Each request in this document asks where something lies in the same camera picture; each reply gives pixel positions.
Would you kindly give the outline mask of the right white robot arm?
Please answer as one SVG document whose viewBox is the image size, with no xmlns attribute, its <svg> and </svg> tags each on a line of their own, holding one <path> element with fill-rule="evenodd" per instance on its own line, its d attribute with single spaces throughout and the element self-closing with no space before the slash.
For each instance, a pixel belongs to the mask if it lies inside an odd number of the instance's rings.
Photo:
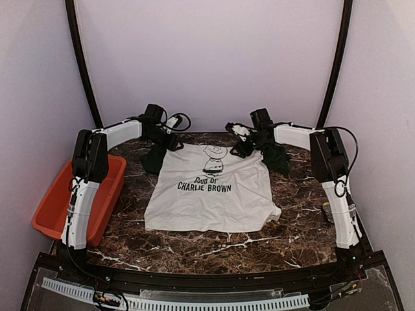
<svg viewBox="0 0 415 311">
<path fill-rule="evenodd" d="M 348 159 L 340 136 L 341 127 L 309 128 L 292 122 L 275 123 L 267 109 L 251 112 L 252 125 L 229 122 L 227 132 L 238 138 L 231 154 L 246 158 L 261 152 L 269 170 L 289 174 L 285 146 L 309 151 L 314 178 L 321 183 L 329 200 L 339 249 L 351 249 L 362 238 L 357 212 L 350 194 L 349 175 L 354 161 Z"/>
</svg>

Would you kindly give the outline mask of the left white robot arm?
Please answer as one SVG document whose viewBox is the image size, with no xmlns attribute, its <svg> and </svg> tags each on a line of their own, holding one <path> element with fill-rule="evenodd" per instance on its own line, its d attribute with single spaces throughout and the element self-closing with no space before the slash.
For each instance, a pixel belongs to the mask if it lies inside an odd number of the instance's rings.
<svg viewBox="0 0 415 311">
<path fill-rule="evenodd" d="M 184 119 L 190 126 L 191 120 L 184 113 L 169 117 L 161 106 L 148 104 L 139 116 L 106 128 L 79 131 L 71 164 L 71 197 L 61 234 L 68 249 L 86 248 L 93 201 L 109 172 L 108 151 L 132 139 L 149 140 L 171 151 L 182 149 L 178 127 Z"/>
</svg>

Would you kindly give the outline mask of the white green Charlie Brown shirt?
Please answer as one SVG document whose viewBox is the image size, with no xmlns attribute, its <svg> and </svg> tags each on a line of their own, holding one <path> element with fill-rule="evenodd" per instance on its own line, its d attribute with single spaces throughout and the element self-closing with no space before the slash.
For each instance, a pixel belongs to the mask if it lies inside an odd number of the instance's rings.
<svg viewBox="0 0 415 311">
<path fill-rule="evenodd" d="M 166 151 L 144 213 L 148 231 L 249 233 L 277 221 L 263 154 L 246 158 L 229 147 L 185 144 Z"/>
</svg>

